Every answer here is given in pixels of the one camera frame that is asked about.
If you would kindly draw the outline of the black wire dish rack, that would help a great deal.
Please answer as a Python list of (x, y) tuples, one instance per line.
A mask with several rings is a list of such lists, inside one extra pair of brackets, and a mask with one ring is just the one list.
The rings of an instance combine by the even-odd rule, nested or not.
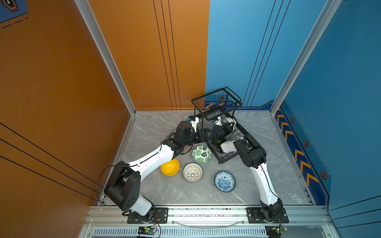
[(199, 118), (197, 131), (219, 164), (238, 155), (237, 151), (223, 151), (222, 144), (249, 134), (234, 114), (242, 106), (242, 99), (229, 87), (220, 88), (193, 98), (194, 115)]

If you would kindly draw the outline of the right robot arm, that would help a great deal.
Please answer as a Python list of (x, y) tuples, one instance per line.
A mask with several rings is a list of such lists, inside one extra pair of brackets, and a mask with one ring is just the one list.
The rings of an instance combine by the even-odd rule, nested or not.
[(213, 126), (210, 142), (220, 154), (235, 152), (239, 155), (242, 163), (252, 171), (259, 188), (263, 219), (267, 223), (281, 223), (286, 213), (268, 174), (267, 153), (246, 130), (242, 131), (241, 136), (233, 138), (235, 129), (235, 122), (217, 122)]

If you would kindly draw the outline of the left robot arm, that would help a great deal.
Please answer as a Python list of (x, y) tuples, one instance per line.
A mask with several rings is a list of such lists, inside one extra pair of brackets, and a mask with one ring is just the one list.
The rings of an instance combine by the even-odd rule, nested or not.
[(190, 116), (151, 153), (129, 163), (117, 163), (105, 184), (104, 194), (122, 211), (132, 211), (151, 220), (155, 205), (140, 195), (140, 184), (158, 167), (181, 155), (186, 147), (204, 142), (202, 132), (197, 129), (198, 122), (198, 117)]

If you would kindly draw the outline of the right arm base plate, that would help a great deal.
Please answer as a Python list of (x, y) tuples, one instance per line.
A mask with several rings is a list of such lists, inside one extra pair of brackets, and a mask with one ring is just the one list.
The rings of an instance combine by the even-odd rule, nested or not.
[(259, 207), (246, 208), (247, 218), (250, 224), (288, 224), (290, 222), (288, 214), (284, 208), (280, 213), (274, 215), (271, 220), (265, 218), (262, 210), (263, 209)]

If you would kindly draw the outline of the green geometric pattern bowl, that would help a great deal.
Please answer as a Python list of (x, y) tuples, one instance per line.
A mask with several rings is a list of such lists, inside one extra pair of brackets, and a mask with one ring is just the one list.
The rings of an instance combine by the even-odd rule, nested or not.
[(236, 130), (237, 122), (235, 119), (230, 117), (225, 117), (220, 120), (221, 126), (225, 127), (230, 133)]

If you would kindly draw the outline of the yellow bowl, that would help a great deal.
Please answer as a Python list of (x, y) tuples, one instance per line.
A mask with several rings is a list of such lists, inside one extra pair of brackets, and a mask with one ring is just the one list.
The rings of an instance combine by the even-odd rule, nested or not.
[(167, 163), (164, 163), (160, 167), (161, 172), (166, 176), (174, 176), (180, 170), (180, 163), (177, 159), (173, 159)]

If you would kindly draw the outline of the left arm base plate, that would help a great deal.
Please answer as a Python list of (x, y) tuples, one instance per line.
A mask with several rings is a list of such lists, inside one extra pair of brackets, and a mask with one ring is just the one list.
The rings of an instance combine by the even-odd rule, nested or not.
[(168, 208), (154, 207), (149, 210), (146, 215), (140, 215), (137, 212), (131, 211), (128, 215), (128, 224), (166, 224), (168, 221)]

